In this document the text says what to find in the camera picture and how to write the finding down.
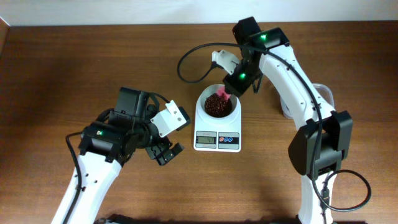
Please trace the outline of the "pink plastic measuring scoop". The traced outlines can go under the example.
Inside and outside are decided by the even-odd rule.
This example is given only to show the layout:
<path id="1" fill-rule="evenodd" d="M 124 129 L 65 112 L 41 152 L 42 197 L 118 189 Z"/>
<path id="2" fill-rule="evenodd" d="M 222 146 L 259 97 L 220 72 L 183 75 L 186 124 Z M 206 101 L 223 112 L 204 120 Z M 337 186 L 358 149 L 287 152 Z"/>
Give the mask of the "pink plastic measuring scoop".
<path id="1" fill-rule="evenodd" d="M 231 95 L 230 95 L 229 93 L 226 92 L 225 86 L 219 87 L 219 88 L 217 89 L 217 91 L 216 91 L 216 95 L 217 95 L 220 99 L 225 100 L 225 101 L 228 101 L 228 100 L 230 99 L 230 97 L 231 97 Z"/>

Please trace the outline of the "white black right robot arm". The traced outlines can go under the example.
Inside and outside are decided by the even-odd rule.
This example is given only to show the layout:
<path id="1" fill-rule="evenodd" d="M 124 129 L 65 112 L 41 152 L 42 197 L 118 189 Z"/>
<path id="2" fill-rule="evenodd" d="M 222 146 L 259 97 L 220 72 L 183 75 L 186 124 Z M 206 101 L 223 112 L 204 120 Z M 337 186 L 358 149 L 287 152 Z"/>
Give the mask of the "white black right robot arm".
<path id="1" fill-rule="evenodd" d="M 333 184 L 347 158 L 353 120 L 347 111 L 337 112 L 315 89 L 299 65 L 282 29 L 261 30 L 255 18 L 240 20 L 233 35 L 242 59 L 223 83 L 240 97 L 257 89 L 267 77 L 278 91 L 297 128 L 289 145 L 289 159 L 301 176 L 300 223 L 333 223 Z"/>

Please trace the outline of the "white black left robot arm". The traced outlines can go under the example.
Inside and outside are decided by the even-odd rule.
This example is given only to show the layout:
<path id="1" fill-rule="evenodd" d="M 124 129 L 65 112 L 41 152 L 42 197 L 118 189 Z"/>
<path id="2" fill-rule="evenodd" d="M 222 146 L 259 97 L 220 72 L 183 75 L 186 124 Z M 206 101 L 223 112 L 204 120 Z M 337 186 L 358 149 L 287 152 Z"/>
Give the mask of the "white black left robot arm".
<path id="1" fill-rule="evenodd" d="M 135 151 L 143 149 L 149 158 L 164 166 L 183 151 L 168 134 L 190 124 L 183 107 L 164 96 L 122 87 L 114 108 L 104 110 L 82 131 L 78 152 L 65 138 L 75 169 L 53 217 L 53 223 L 94 223 L 109 188 Z"/>

